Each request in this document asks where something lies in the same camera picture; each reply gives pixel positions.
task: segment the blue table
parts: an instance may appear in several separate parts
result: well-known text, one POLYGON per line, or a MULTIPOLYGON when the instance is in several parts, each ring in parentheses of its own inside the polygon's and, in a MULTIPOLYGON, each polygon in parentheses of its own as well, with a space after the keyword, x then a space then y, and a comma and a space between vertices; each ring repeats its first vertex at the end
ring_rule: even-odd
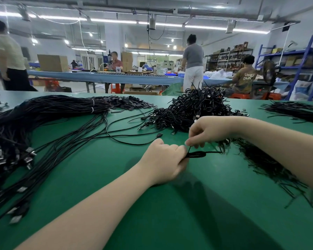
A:
MULTIPOLYGON (((37 77, 48 77, 59 80, 69 80, 86 82, 87 91, 89 92, 89 82, 93 83, 95 92, 95 83, 124 83, 124 84, 147 84, 147 85, 170 85, 173 83, 182 83, 184 78, 181 77, 158 77, 158 76, 135 76, 135 75, 108 75, 96 74, 92 72, 47 72, 28 70, 29 75, 37 77)), ((223 79, 204 79, 203 84, 208 86, 230 83, 232 80, 223 79)), ((264 82, 254 82, 254 84, 264 84, 264 82)), ((275 87, 284 90, 288 82, 276 82, 275 87)))

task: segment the green tabletop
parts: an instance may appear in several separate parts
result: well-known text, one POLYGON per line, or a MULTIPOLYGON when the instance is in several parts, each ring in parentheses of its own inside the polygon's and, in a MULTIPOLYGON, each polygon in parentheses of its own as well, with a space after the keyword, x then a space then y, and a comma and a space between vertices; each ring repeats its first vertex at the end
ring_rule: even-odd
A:
MULTIPOLYGON (((0 91, 0 100, 10 107, 26 99, 55 93, 0 91)), ((64 93, 90 97, 88 93, 64 93)), ((167 107, 173 97, 137 97, 167 107)), ((246 109, 250 117, 313 135, 313 124, 293 124, 288 117, 272 117, 259 109, 266 101, 230 99, 233 110, 246 109)), ((109 122, 138 114, 138 110, 109 114, 109 122)), ((33 147, 81 126, 91 116, 38 128, 33 147)), ((111 130, 134 123, 119 121, 111 130)), ((150 130, 126 131, 134 134, 150 130)), ((165 143, 181 145, 188 134, 162 131, 165 143)), ((155 134, 121 140, 144 143, 155 134)), ((0 250, 10 250, 60 214, 107 185, 132 167, 146 146, 130 146, 105 138, 89 142, 53 170, 32 200, 29 213, 15 225, 10 217, 0 220, 0 250)), ((175 181, 148 189, 130 208, 105 249, 313 249, 313 209, 298 198, 288 208, 290 197, 272 180, 257 175, 231 145, 227 154, 208 154, 191 159, 186 172, 175 181)))

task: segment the red plastic stool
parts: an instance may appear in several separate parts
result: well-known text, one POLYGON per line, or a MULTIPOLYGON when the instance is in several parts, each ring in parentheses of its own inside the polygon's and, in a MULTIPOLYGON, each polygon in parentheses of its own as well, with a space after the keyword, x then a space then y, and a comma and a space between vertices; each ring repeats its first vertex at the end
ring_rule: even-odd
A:
POLYGON ((233 93, 230 98, 238 98, 238 99, 250 99, 250 95, 249 94, 237 94, 237 93, 233 93))
POLYGON ((267 98, 267 93, 264 93, 263 96, 262 96, 262 99, 265 99, 265 100, 281 100, 282 99, 282 95, 281 94, 278 94, 278 93, 269 93, 269 98, 267 98))
POLYGON ((119 83, 113 83, 113 84, 110 84, 110 86, 111 86, 111 94, 113 92, 115 92, 115 94, 121 93, 121 86, 119 85, 119 83))

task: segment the person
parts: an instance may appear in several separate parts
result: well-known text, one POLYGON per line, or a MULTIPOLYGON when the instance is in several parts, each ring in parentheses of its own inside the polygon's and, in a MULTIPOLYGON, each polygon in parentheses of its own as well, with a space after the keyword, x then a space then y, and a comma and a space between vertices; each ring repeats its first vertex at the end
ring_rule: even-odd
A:
POLYGON ((185 71, 183 91, 194 86, 201 88, 203 84, 203 47, 196 44, 196 35, 190 34, 188 47, 184 50, 181 67, 185 71))
POLYGON ((147 65, 147 63, 145 62, 145 64, 142 66, 142 68, 148 68, 150 67, 149 65, 147 65))
MULTIPOLYGON (((111 57, 113 58, 113 64, 110 65, 110 69, 116 70, 116 67, 120 67, 123 69, 123 63, 118 59, 117 52, 112 52, 111 57)), ((105 92, 108 93, 110 83, 105 83, 104 89, 105 92)), ((125 88, 125 83, 121 83, 121 94, 123 93, 125 88)))
POLYGON ((233 88, 226 90, 226 97, 230 97, 233 93, 249 94, 252 90, 253 80, 255 80, 257 71, 253 68, 255 57, 247 55, 243 59, 244 67, 241 68, 232 78, 231 84, 233 88))
POLYGON ((75 62, 75 60, 73 60, 71 62, 72 68, 76 68, 78 66, 78 63, 75 62))
MULTIPOLYGON (((200 117, 190 128, 188 146, 243 138, 256 145, 313 188, 313 136, 240 116, 200 117)), ((186 169, 185 146, 150 144, 126 173, 40 229, 16 250, 104 248, 133 203, 151 186, 173 180, 186 169)))
POLYGON ((6 24, 1 20, 0 71, 6 90, 37 91, 29 83, 20 45, 7 34, 6 24))

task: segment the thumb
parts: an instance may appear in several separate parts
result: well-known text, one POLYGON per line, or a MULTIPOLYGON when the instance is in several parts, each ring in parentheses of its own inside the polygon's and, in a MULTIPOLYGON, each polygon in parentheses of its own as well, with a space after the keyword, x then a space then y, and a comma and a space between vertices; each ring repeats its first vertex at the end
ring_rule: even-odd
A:
POLYGON ((205 132, 202 132, 201 134, 198 134, 196 136, 193 136, 191 138, 188 138, 185 142, 185 144, 187 146, 195 146, 195 145, 199 145, 202 143, 205 143, 206 141, 208 141, 205 132))

